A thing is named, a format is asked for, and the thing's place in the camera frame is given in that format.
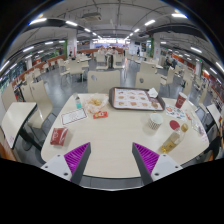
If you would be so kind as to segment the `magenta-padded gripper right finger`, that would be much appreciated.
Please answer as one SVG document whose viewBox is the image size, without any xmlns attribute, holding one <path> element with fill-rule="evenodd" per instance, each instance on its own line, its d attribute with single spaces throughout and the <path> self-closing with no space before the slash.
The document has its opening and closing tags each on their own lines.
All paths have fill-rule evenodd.
<svg viewBox="0 0 224 224">
<path fill-rule="evenodd" d="M 132 145 L 132 154 L 144 185 L 182 169 L 168 154 L 159 155 L 138 143 Z"/>
</svg>

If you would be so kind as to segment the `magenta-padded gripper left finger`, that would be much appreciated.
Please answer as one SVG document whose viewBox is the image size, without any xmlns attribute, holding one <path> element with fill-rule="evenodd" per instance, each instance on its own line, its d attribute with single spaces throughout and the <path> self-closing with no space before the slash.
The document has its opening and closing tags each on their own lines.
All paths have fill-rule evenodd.
<svg viewBox="0 0 224 224">
<path fill-rule="evenodd" d="M 79 185 L 90 154 L 91 144 L 85 143 L 65 155 L 57 154 L 42 169 Z"/>
</svg>

